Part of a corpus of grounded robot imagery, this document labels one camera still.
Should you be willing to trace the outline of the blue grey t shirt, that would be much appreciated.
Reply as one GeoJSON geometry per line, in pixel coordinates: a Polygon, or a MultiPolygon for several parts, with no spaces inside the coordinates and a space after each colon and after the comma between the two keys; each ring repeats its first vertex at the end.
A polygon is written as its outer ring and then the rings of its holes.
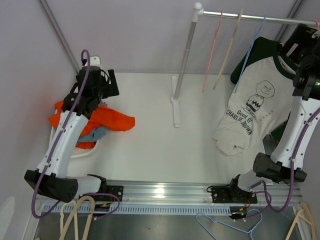
{"type": "Polygon", "coordinates": [[[107,128],[99,123],[99,126],[93,126],[88,134],[80,136],[77,144],[94,143],[104,137],[107,133],[107,128]]]}

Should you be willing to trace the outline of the orange t shirt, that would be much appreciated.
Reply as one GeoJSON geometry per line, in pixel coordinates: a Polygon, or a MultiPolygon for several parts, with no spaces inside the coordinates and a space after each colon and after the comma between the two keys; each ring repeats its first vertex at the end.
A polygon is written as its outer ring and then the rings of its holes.
{"type": "Polygon", "coordinates": [[[76,148],[80,148],[80,149],[93,149],[96,145],[96,141],[95,142],[79,142],[76,144],[76,148]]]}
{"type": "Polygon", "coordinates": [[[57,113],[49,118],[51,126],[66,133],[73,133],[78,137],[86,136],[101,127],[114,132],[125,132],[136,125],[133,116],[111,109],[103,103],[98,105],[90,118],[76,112],[63,111],[62,106],[63,101],[55,104],[57,113]]]}

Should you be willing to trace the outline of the pink wire hanger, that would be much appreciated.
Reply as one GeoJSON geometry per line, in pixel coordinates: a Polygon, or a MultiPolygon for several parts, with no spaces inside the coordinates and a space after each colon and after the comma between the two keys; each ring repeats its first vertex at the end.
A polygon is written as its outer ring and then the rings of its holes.
{"type": "Polygon", "coordinates": [[[209,55],[209,59],[208,59],[208,63],[207,63],[203,86],[202,86],[202,93],[204,93],[206,90],[208,75],[209,75],[209,71],[211,68],[211,62],[212,62],[212,58],[213,58],[213,54],[214,54],[216,39],[217,39],[217,35],[218,35],[219,29],[220,29],[222,18],[223,18],[223,11],[220,12],[219,21],[215,27],[215,31],[214,31],[214,35],[213,35],[213,39],[212,39],[212,44],[211,44],[211,49],[210,49],[210,55],[209,55]]]}

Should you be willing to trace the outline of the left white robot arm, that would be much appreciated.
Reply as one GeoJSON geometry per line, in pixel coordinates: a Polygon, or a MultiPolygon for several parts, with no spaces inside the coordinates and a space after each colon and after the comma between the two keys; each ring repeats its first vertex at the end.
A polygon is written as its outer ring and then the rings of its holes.
{"type": "Polygon", "coordinates": [[[79,71],[76,83],[63,99],[60,120],[44,158],[35,170],[27,170],[24,175],[36,194],[64,203],[87,192],[97,201],[107,197],[108,188],[101,184],[101,177],[69,178],[67,172],[81,132],[93,112],[102,99],[118,95],[113,69],[84,66],[79,71]]]}

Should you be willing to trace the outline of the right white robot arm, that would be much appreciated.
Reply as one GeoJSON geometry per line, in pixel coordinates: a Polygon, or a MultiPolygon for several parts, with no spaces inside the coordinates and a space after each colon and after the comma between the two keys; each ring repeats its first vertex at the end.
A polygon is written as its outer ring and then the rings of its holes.
{"type": "Polygon", "coordinates": [[[303,171],[305,151],[320,119],[320,32],[300,23],[285,42],[280,54],[286,56],[297,46],[289,59],[297,64],[292,84],[293,102],[283,135],[272,154],[258,153],[252,170],[236,177],[227,196],[240,202],[253,188],[271,180],[289,185],[288,199],[293,187],[302,183],[307,174],[303,171]]]}

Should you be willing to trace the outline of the green and pink shirt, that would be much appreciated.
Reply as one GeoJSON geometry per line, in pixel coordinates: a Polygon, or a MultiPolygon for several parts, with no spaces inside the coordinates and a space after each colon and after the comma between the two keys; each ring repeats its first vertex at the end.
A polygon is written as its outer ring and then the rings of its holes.
{"type": "Polygon", "coordinates": [[[280,42],[260,36],[231,73],[235,88],[212,136],[222,155],[251,149],[287,121],[297,66],[281,49],[280,42]]]}

